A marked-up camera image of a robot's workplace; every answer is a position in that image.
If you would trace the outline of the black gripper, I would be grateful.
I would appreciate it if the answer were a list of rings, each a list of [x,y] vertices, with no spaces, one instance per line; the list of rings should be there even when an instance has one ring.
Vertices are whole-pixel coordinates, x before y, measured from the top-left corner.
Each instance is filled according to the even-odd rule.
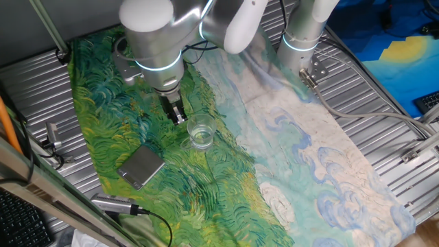
[[[177,126],[187,120],[184,108],[182,107],[182,100],[180,93],[171,93],[160,95],[160,101],[167,118]]]

